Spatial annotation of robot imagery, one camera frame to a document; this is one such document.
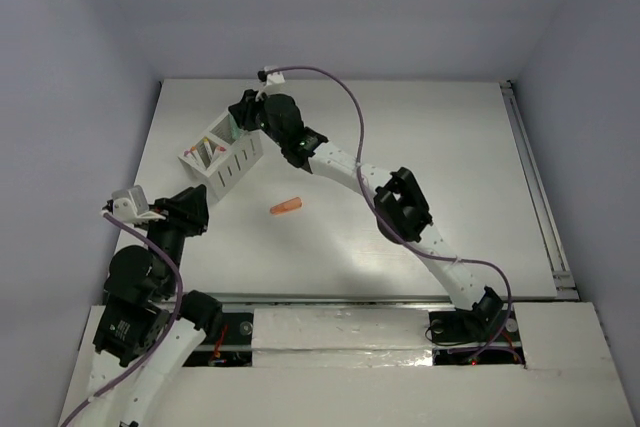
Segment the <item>orange capped white marker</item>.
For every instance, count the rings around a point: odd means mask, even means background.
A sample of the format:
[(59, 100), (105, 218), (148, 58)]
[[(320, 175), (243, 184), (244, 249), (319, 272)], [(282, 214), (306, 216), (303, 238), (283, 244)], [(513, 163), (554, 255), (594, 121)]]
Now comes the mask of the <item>orange capped white marker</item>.
[(191, 154), (194, 157), (194, 159), (201, 165), (204, 166), (204, 161), (202, 156), (200, 155), (198, 149), (196, 146), (192, 146), (191, 147)]

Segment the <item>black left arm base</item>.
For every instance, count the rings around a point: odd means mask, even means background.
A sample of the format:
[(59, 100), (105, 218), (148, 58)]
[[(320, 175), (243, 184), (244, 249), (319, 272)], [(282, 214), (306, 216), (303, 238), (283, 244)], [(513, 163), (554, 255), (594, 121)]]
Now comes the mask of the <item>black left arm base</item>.
[(221, 330), (208, 337), (184, 362), (184, 367), (250, 367), (252, 365), (252, 312), (225, 312)]

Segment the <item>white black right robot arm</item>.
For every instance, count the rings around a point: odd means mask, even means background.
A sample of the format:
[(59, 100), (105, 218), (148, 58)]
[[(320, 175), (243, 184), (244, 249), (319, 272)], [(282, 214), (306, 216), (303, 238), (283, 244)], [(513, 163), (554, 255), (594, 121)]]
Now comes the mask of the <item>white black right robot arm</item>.
[(496, 328), (502, 299), (474, 277), (467, 260), (449, 248), (409, 169), (388, 171), (362, 163), (306, 126), (294, 99), (285, 94), (247, 90), (229, 107), (229, 113), (240, 129), (263, 132), (293, 167), (361, 195), (383, 236), (412, 252), (462, 311), (460, 326), (468, 337), (482, 339)]

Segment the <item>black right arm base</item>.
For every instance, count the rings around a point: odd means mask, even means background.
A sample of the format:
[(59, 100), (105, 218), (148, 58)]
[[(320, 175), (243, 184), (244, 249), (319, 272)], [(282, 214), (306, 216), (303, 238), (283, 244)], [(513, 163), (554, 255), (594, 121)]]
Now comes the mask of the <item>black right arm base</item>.
[(520, 365), (526, 364), (519, 324), (514, 311), (499, 334), (506, 312), (487, 330), (466, 322), (458, 311), (429, 314), (425, 338), (432, 346), (435, 366)]

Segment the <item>yellow capped white marker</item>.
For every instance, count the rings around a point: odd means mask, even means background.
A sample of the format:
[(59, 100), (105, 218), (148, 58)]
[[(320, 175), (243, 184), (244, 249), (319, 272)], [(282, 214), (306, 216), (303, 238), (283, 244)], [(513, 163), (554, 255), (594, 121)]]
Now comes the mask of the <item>yellow capped white marker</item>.
[(214, 161), (214, 149), (212, 148), (212, 145), (209, 141), (208, 138), (204, 138), (203, 139), (203, 146), (205, 148), (205, 151), (207, 153), (207, 157), (209, 159), (209, 163), (212, 164)]

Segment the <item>pink capped white marker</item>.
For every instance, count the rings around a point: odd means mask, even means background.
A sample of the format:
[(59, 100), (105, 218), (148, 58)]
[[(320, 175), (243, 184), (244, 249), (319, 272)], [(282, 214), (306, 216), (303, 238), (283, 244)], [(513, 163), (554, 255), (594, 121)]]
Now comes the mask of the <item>pink capped white marker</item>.
[(183, 154), (184, 158), (187, 159), (193, 166), (199, 167), (200, 164), (195, 157), (195, 154), (192, 150), (185, 150)]

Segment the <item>orange translucent correction tape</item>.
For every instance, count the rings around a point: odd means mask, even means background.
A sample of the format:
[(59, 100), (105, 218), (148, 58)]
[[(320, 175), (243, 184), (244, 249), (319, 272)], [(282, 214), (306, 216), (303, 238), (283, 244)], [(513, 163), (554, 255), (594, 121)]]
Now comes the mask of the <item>orange translucent correction tape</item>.
[(269, 212), (274, 216), (282, 215), (300, 209), (302, 205), (302, 199), (300, 197), (294, 197), (272, 206)]

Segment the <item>green translucent correction tape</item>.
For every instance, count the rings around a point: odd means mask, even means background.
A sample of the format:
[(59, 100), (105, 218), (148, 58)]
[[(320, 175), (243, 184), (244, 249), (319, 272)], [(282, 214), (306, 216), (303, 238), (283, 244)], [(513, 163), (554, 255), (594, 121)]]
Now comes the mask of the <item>green translucent correction tape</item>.
[(242, 129), (238, 126), (232, 115), (229, 116), (230, 132), (234, 142), (242, 137)]

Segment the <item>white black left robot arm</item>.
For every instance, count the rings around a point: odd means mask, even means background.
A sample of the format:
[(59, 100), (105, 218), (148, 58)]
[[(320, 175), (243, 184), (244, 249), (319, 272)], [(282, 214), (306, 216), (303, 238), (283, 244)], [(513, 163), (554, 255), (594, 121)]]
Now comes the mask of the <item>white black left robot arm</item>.
[(207, 190), (189, 187), (148, 202), (134, 186), (114, 192), (102, 214), (139, 242), (110, 261), (78, 423), (147, 426), (187, 358), (221, 330), (221, 303), (185, 290), (179, 272), (186, 240), (207, 231)]

